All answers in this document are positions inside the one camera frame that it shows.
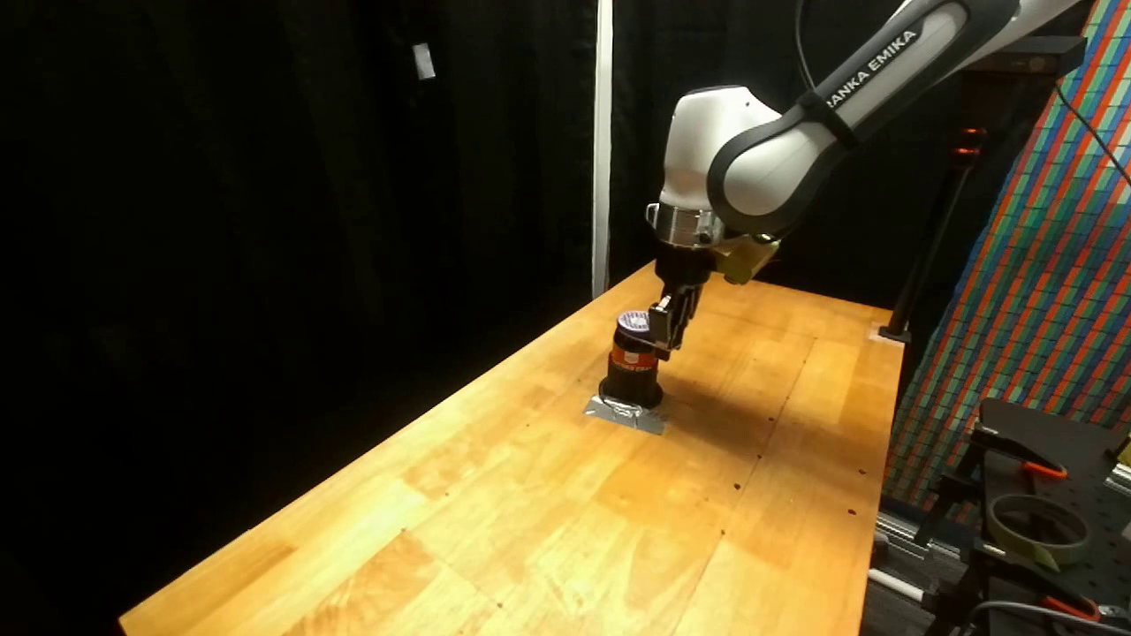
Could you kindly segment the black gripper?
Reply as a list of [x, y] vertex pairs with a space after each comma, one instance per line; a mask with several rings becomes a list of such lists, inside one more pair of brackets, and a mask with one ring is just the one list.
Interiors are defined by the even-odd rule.
[[662, 280], [662, 295], [649, 305], [649, 342], [662, 356], [682, 348], [682, 336], [697, 315], [704, 283], [715, 271], [715, 256], [700, 248], [656, 248], [655, 271]]

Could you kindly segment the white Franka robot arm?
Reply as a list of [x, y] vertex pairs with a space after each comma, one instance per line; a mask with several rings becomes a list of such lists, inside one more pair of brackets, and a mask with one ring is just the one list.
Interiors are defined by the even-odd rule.
[[663, 178], [647, 204], [662, 300], [644, 342], [669, 356], [711, 271], [748, 283], [791, 232], [835, 163], [901, 106], [1039, 32], [1079, 0], [901, 0], [789, 110], [741, 85], [684, 91], [669, 122]]

